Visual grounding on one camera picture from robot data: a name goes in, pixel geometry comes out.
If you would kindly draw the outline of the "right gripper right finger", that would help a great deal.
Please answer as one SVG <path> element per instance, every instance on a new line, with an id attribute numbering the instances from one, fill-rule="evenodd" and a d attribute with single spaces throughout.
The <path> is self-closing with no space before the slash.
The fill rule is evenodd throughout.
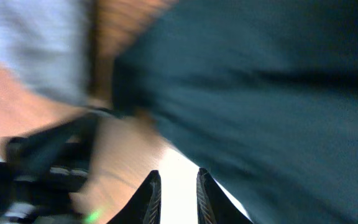
<path id="1" fill-rule="evenodd" d="M 199 224 L 252 224 L 204 168 L 197 173 L 196 196 Z"/>

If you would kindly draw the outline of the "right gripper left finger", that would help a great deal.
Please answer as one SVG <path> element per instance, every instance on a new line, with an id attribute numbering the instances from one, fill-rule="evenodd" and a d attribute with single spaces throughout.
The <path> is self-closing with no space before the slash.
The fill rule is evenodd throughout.
<path id="1" fill-rule="evenodd" d="M 161 207 L 161 177 L 158 170 L 152 170 L 108 224 L 160 224 Z"/>

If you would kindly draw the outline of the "black t-shirt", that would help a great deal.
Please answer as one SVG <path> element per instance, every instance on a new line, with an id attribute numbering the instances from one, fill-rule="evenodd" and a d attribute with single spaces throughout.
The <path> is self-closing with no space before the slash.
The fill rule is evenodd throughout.
<path id="1" fill-rule="evenodd" d="M 358 223 L 358 1 L 179 1 L 113 83 L 254 222 Z"/>

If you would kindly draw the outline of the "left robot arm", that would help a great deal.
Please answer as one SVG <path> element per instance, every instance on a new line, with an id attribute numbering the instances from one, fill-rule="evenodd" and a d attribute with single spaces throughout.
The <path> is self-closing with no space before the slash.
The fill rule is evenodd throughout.
<path id="1" fill-rule="evenodd" d="M 0 223 L 82 223 L 70 194 L 90 176 L 100 117 L 86 113 L 6 141 L 0 156 Z"/>

